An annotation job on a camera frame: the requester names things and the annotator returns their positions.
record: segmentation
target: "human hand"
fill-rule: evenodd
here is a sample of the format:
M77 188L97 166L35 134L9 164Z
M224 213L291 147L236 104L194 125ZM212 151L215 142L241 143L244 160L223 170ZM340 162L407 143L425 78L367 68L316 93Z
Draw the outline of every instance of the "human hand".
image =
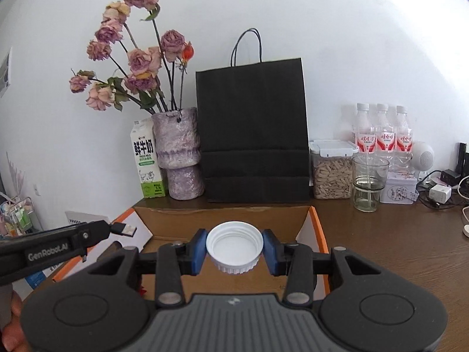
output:
M2 343L8 352L30 352L20 324L23 307L21 298L15 291L11 298L11 322L2 330Z

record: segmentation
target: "textured vase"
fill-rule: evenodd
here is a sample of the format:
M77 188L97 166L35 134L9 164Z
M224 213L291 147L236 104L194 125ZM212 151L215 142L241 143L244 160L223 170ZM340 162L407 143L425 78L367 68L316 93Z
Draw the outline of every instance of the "textured vase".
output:
M158 165L166 169L169 195L190 200L203 194L197 109L160 112L152 116Z

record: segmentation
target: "bottle label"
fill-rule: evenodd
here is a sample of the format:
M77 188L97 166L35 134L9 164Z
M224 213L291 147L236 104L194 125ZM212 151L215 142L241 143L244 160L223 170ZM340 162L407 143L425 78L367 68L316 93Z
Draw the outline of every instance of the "bottle label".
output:
M398 134L396 137L396 150L402 152L412 151L412 135Z
M394 150L396 134L394 132L378 132L376 150Z
M359 152L373 153L375 151L375 134L356 134L355 144Z

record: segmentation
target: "white round speaker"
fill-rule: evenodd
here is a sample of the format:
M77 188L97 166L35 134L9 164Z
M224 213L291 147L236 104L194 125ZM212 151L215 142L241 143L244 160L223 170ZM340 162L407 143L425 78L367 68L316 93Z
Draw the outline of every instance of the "white round speaker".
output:
M433 148L424 142L415 142L412 144L412 167L417 171L428 171L435 162L435 153Z

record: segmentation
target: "dark brown tabletop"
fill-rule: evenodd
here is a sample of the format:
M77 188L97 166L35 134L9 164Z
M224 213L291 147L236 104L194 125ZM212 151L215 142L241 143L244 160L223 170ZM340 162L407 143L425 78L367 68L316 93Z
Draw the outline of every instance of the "dark brown tabletop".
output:
M329 247L345 246L435 294L449 323L439 352L469 351L469 238L461 208L435 211L422 204L382 204L362 213L349 200L312 200ZM170 198L142 200L136 206L206 209L240 204L210 204Z

